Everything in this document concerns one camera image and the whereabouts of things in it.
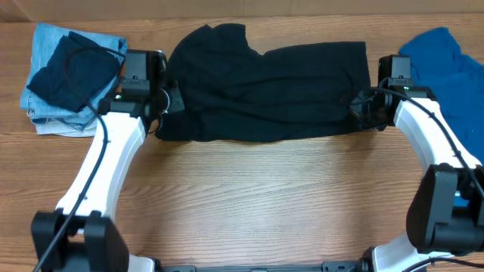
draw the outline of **wooden floor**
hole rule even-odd
[[[464,53],[484,62],[484,14],[126,20],[59,23],[128,38],[168,55],[196,28],[243,23],[260,53],[314,42],[366,41],[377,60],[415,35],[448,26]],[[52,211],[89,148],[89,138],[38,136],[20,93],[34,23],[0,24],[0,271],[36,263],[30,222]],[[135,155],[116,223],[130,252],[163,264],[320,264],[358,258],[405,229],[422,171],[393,128],[337,137],[245,144],[189,144],[149,135]],[[484,255],[467,259],[484,262]],[[437,264],[431,270],[469,271]]]

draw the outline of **blue towel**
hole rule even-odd
[[[484,66],[462,54],[445,27],[420,34],[399,53],[410,56],[416,85],[432,89],[459,141],[484,162]]]
[[[46,23],[39,23],[33,36],[30,74],[26,86],[30,83],[32,77],[47,65],[61,38],[68,36],[70,31],[85,36],[100,46],[111,48],[122,54],[125,54],[128,50],[128,43],[125,38],[64,29]],[[118,57],[118,60],[121,63],[123,58]],[[91,100],[94,107],[98,106],[99,100],[113,87],[115,81],[116,79],[114,78],[104,89],[99,90],[98,94]],[[77,131],[82,131],[87,125],[92,123],[94,118],[94,113],[87,107],[78,113],[74,113],[70,110],[50,105],[27,87],[24,88],[20,96],[20,108],[27,111],[27,115],[35,125],[48,125],[49,122],[57,121]]]

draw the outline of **black cloth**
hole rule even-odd
[[[192,32],[173,51],[167,73],[178,80],[185,111],[163,115],[157,137],[166,141],[271,142],[358,131],[348,105],[370,87],[364,42],[261,55],[239,24]]]
[[[63,36],[47,66],[38,71],[27,88],[47,103],[79,112],[85,104],[74,93],[78,91],[86,100],[104,89],[118,73],[119,61],[111,53],[100,50],[79,52],[70,61],[68,76],[76,90],[64,80],[64,63],[67,56],[79,48],[99,45],[75,32]]]

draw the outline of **garment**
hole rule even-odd
[[[91,39],[100,46],[111,48],[119,53],[125,54],[128,50],[126,39],[121,37],[64,29],[58,26],[38,23],[33,36],[30,73],[27,78],[26,86],[31,82],[33,76],[40,71],[41,68],[47,66],[47,63],[54,53],[54,50],[61,38],[63,36],[68,36],[69,32],[71,31],[78,33],[87,39]],[[122,57],[116,56],[116,58],[120,63],[122,63]],[[107,84],[107,86],[103,89],[99,90],[91,99],[91,104],[94,107],[97,107],[101,98],[103,98],[112,88],[116,87],[116,83],[117,79],[112,78],[109,84]],[[22,95],[20,96],[20,108],[27,111],[27,115],[31,118],[34,125],[35,123],[40,123],[43,126],[48,126],[49,122],[61,120],[66,124],[67,128],[70,129],[71,132],[83,131],[84,128],[86,128],[86,126],[90,124],[95,117],[94,113],[87,107],[82,108],[78,113],[74,113],[73,111],[50,105],[39,96],[31,92],[31,90],[29,90],[27,87],[24,88]],[[51,133],[55,133],[55,129],[56,128],[53,127],[53,129],[49,131]]]
[[[484,162],[484,66],[462,54],[445,27],[415,37],[400,54],[411,57],[415,84],[432,89],[456,137]]]
[[[245,26],[203,26],[173,51],[167,68],[185,111],[163,115],[157,137],[271,142],[361,130],[347,106],[370,87],[364,42],[298,45],[264,55]]]
[[[86,105],[71,89],[76,88],[86,100],[90,100],[119,72],[117,58],[107,51],[80,51],[72,57],[67,73],[72,84],[64,78],[64,64],[69,54],[80,48],[97,48],[98,44],[75,32],[60,38],[47,66],[38,71],[27,88],[50,105],[79,112]]]

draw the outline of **dark navy fabric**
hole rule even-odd
[[[399,53],[411,57],[416,85],[432,89],[459,141],[484,162],[484,66],[462,54],[445,27],[415,37]]]

